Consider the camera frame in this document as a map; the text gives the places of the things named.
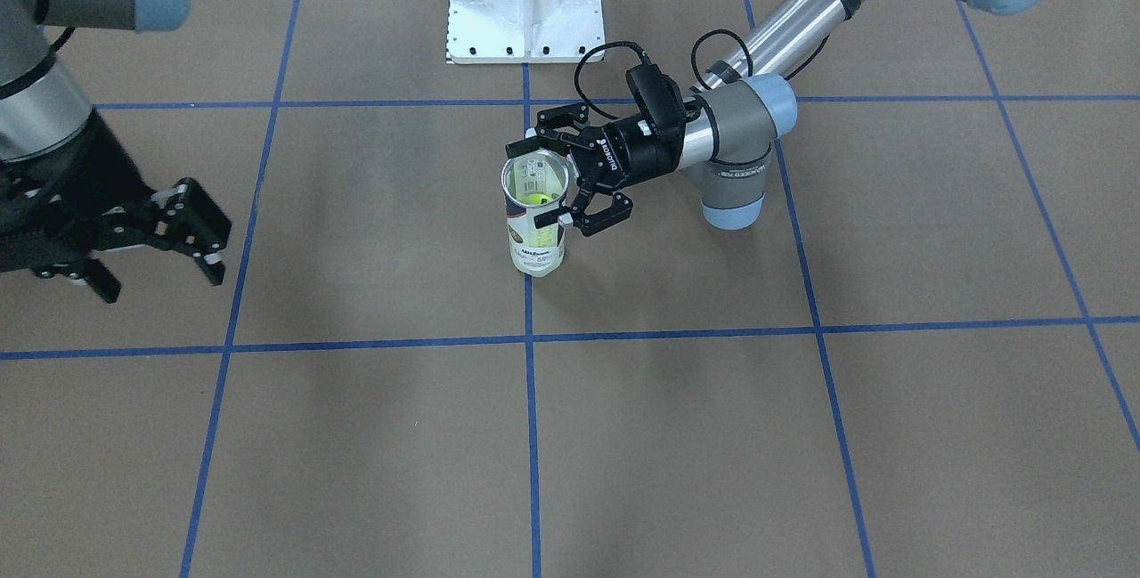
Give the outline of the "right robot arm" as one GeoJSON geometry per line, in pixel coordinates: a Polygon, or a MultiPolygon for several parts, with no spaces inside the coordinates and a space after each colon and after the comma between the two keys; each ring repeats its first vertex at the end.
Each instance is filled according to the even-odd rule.
{"type": "Polygon", "coordinates": [[[1,0],[1,266],[119,301],[101,253],[150,247],[223,283],[233,222],[203,185],[150,188],[62,62],[78,29],[170,33],[192,0],[1,0]]]}

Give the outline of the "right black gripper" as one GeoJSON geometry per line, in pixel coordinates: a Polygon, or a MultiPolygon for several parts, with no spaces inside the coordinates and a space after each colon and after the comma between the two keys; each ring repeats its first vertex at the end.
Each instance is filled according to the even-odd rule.
{"type": "Polygon", "coordinates": [[[233,222],[202,184],[180,180],[155,192],[91,111],[80,132],[33,158],[3,161],[3,271],[66,277],[119,302],[122,283],[93,250],[150,246],[190,257],[211,285],[223,285],[220,253],[233,222]]]}

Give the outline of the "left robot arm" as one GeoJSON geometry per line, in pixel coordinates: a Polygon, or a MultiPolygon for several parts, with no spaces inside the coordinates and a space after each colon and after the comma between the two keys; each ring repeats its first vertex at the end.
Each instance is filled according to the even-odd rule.
{"type": "MultiPolygon", "coordinates": [[[[585,236],[632,215],[624,189],[681,171],[697,185],[705,221],[744,229],[762,213],[773,144],[793,130],[797,99],[790,79],[815,58],[832,31],[868,0],[785,0],[732,52],[697,72],[689,90],[668,78],[640,44],[626,80],[638,114],[606,115],[591,125],[591,100],[539,112],[534,136],[511,143],[510,166],[526,153],[557,153],[575,169],[575,200],[546,196],[529,228],[573,225],[585,236]]],[[[1042,0],[961,0],[1010,15],[1042,0]]]]}

